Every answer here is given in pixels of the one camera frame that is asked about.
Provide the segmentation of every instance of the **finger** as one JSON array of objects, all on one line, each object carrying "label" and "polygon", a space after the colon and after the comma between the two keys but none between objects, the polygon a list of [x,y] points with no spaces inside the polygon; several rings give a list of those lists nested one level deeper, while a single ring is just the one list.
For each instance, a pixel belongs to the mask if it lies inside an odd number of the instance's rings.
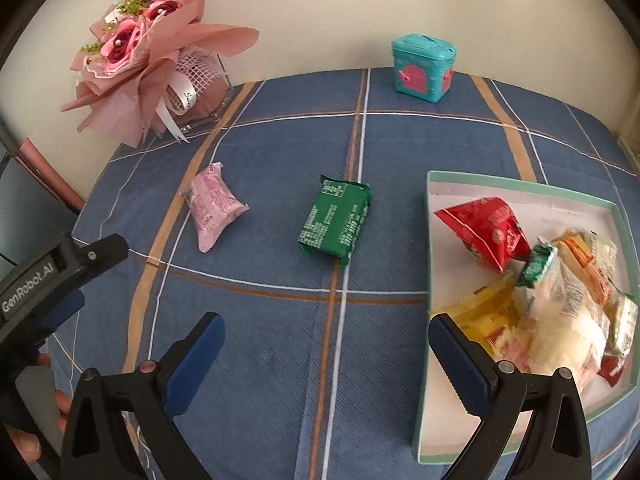
[{"label": "finger", "polygon": [[60,415],[58,418],[58,429],[60,430],[60,433],[66,433],[66,415]]},{"label": "finger", "polygon": [[71,409],[71,399],[69,399],[69,397],[67,397],[60,390],[56,390],[55,392],[53,392],[53,396],[56,399],[56,403],[58,405],[58,408],[60,409],[60,413],[62,413],[63,415],[68,415],[69,410]]},{"label": "finger", "polygon": [[38,356],[36,364],[37,365],[50,365],[51,364],[51,357],[49,357],[47,354],[40,354]]},{"label": "finger", "polygon": [[20,452],[20,456],[30,464],[40,458],[40,442],[38,437],[31,433],[25,433],[22,430],[16,430],[11,426],[6,427],[14,446]]}]

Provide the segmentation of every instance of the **white ribbon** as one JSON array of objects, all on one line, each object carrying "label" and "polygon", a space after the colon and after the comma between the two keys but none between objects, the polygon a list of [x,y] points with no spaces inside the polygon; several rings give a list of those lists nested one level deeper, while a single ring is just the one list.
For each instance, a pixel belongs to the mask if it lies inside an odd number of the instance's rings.
[{"label": "white ribbon", "polygon": [[184,115],[187,111],[196,104],[196,89],[193,87],[190,79],[185,76],[182,72],[174,72],[171,74],[169,81],[167,83],[168,87],[171,87],[175,94],[180,99],[182,107],[174,108],[169,99],[169,95],[167,92],[164,92],[164,95],[160,99],[158,106],[156,107],[156,113],[160,120],[164,123],[164,126],[171,132],[172,136],[174,136],[178,140],[184,140],[185,142],[189,142],[184,134],[180,130],[180,126],[178,126],[174,118],[171,117],[169,112],[169,108],[176,115]]}]

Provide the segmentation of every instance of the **flower bouquet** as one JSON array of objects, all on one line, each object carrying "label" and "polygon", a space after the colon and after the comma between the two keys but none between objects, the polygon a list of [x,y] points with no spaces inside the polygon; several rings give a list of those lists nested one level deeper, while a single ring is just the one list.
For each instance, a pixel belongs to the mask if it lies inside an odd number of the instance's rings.
[{"label": "flower bouquet", "polygon": [[90,27],[82,47],[76,99],[62,111],[90,106],[89,127],[137,147],[149,128],[187,140],[178,124],[208,116],[228,90],[219,56],[251,47],[258,31],[200,23],[205,0],[122,0]]}]

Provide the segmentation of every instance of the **pink snack package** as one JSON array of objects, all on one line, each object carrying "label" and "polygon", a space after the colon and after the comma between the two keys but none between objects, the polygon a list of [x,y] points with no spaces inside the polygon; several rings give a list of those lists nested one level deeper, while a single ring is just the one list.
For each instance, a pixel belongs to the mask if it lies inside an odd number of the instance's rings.
[{"label": "pink snack package", "polygon": [[222,180],[221,170],[222,164],[214,162],[193,177],[182,192],[196,222],[198,248],[203,253],[213,247],[226,226],[249,209],[233,196]]}]

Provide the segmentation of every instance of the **teal container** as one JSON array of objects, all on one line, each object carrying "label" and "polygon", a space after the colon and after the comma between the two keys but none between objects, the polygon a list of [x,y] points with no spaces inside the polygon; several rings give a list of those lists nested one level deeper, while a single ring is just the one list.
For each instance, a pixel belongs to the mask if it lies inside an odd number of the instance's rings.
[{"label": "teal container", "polygon": [[396,90],[437,103],[447,93],[456,61],[449,41],[421,34],[407,34],[391,42]]}]

